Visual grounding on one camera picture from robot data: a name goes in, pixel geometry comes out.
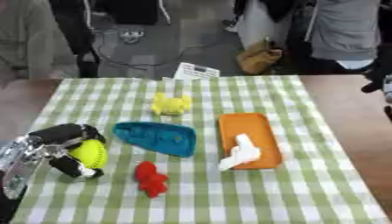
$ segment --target tennis ball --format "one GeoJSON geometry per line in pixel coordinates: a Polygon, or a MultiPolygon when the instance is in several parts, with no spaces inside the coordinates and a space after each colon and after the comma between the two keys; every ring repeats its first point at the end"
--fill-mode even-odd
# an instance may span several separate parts
{"type": "Polygon", "coordinates": [[[108,162],[108,153],[105,146],[95,139],[84,141],[79,148],[70,151],[69,154],[78,158],[90,169],[102,168],[108,162]]]}

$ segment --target orange plastic plate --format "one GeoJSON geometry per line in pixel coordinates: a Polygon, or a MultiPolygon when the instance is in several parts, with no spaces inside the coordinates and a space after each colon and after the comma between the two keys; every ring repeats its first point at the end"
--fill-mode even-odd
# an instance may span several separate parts
{"type": "Polygon", "coordinates": [[[235,136],[242,133],[247,134],[255,147],[260,148],[262,155],[259,160],[239,164],[233,169],[269,169],[282,163],[282,154],[277,147],[270,122],[265,115],[258,113],[220,116],[220,136],[225,157],[236,146],[235,136]]]}

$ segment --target blue boat toy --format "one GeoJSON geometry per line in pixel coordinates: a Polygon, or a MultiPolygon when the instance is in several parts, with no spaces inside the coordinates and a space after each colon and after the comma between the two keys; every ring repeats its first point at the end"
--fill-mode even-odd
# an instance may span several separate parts
{"type": "Polygon", "coordinates": [[[182,158],[190,157],[196,144],[194,129],[174,124],[119,122],[113,132],[128,144],[182,158]]]}

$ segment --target green checkered tablecloth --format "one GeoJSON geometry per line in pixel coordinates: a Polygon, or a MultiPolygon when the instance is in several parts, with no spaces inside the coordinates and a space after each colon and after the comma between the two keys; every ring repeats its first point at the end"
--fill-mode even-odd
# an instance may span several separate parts
{"type": "Polygon", "coordinates": [[[13,223],[389,223],[297,76],[211,80],[64,80],[33,125],[88,123],[108,139],[106,175],[72,181],[43,163],[13,223]],[[192,109],[175,117],[150,112],[153,95],[190,95],[192,109]],[[217,120],[260,112],[283,153],[273,170],[226,171],[217,120]],[[197,131],[189,158],[122,143],[115,123],[176,123],[197,131]],[[149,199],[137,190],[144,160],[167,174],[168,192],[149,199]]]}

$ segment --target red plastic figure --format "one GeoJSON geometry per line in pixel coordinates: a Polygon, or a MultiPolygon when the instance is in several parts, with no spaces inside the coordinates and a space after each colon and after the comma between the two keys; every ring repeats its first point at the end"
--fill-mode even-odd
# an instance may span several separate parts
{"type": "Polygon", "coordinates": [[[139,182],[139,190],[145,190],[150,198],[167,191],[165,181],[168,177],[157,173],[157,167],[149,161],[144,161],[136,167],[135,179],[139,182]]]}

